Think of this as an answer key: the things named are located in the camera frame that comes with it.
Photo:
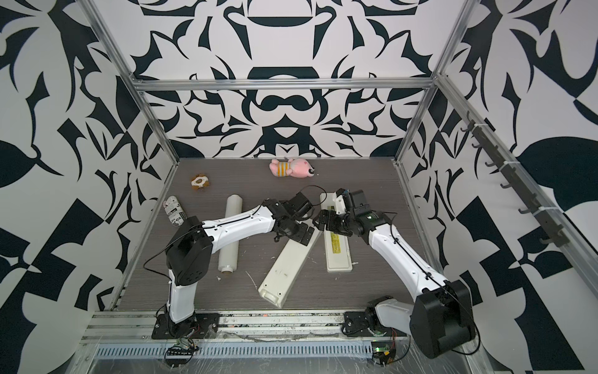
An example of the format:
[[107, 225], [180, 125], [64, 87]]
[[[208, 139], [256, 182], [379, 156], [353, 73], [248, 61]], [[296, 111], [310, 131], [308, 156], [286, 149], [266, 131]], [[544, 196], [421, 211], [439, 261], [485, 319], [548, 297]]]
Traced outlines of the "cream dispenser lid with label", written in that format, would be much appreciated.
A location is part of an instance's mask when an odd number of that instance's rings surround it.
[[[337, 198], [335, 193], [322, 193], [322, 209], [336, 212]], [[329, 273], [345, 273], [353, 270], [350, 247], [347, 236], [333, 232], [323, 232], [325, 241], [326, 269]]]

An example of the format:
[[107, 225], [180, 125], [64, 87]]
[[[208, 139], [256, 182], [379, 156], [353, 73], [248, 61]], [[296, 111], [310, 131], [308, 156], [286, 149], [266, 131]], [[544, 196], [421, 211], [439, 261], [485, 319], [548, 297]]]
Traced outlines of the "cream dispenser base tray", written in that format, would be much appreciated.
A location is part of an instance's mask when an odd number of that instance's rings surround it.
[[321, 232], [315, 229], [307, 245], [288, 240], [258, 288], [259, 296], [281, 309]]

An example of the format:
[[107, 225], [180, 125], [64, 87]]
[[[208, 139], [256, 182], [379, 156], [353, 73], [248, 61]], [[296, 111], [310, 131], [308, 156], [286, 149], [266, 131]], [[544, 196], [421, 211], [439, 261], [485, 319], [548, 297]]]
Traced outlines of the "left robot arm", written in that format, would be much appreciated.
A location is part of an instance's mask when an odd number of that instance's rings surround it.
[[196, 286], [206, 276], [213, 254], [243, 239], [273, 232], [307, 246], [315, 231], [305, 222], [314, 206], [303, 193], [289, 200], [265, 199], [258, 207], [229, 218], [187, 219], [165, 248], [169, 277], [167, 331], [188, 337], [199, 327], [195, 313]]

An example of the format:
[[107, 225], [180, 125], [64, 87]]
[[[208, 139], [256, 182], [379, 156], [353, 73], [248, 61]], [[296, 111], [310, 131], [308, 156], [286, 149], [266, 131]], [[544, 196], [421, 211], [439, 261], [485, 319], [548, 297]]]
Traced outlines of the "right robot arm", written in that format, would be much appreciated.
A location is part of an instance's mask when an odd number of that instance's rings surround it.
[[469, 289], [449, 281], [429, 265], [400, 235], [387, 213], [373, 210], [363, 191], [339, 189], [334, 210], [323, 209], [313, 224], [319, 230], [364, 240], [405, 285], [411, 304], [385, 299], [374, 306], [383, 327], [399, 330], [428, 358], [457, 352], [474, 341], [479, 330], [473, 318]]

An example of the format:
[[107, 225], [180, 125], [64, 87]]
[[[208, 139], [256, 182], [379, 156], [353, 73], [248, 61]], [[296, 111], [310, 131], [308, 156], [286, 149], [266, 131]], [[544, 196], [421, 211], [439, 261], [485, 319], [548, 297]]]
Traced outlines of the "pink plush toy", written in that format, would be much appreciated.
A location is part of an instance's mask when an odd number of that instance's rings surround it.
[[305, 179], [316, 175], [313, 166], [302, 158], [289, 159], [288, 161], [273, 159], [269, 164], [269, 170], [278, 178], [293, 177]]

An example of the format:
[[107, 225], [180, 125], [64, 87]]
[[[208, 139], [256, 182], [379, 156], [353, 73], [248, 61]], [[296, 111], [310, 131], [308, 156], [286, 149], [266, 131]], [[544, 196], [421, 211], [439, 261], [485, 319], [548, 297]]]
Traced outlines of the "brown white plush toy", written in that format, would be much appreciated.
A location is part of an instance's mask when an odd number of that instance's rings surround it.
[[194, 190], [203, 189], [210, 185], [210, 180], [206, 175], [196, 175], [191, 180], [191, 187]]

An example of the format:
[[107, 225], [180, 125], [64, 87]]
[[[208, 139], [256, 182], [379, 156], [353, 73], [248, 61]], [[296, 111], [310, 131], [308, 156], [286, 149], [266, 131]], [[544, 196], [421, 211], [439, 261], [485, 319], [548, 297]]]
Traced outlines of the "small white printed package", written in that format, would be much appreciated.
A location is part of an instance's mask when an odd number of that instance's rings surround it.
[[163, 202], [163, 208], [169, 221], [175, 227], [180, 227], [185, 223], [187, 215], [182, 209], [182, 205], [176, 196], [169, 196]]

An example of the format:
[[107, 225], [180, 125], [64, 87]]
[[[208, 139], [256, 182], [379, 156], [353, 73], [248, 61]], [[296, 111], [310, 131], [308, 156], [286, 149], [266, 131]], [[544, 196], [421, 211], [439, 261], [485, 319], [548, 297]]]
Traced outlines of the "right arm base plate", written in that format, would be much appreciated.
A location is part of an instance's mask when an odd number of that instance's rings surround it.
[[340, 331], [349, 338], [391, 338], [393, 333], [399, 338], [407, 337], [404, 332], [384, 327], [371, 308], [345, 312]]

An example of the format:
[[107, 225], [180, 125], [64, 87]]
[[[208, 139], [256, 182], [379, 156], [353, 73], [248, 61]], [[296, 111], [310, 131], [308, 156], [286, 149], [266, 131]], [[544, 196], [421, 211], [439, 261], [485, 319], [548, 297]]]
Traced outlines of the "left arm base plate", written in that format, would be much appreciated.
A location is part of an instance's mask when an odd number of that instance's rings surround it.
[[219, 313], [194, 313], [188, 319], [175, 324], [168, 313], [158, 314], [151, 334], [153, 340], [179, 338], [210, 339], [219, 329]]

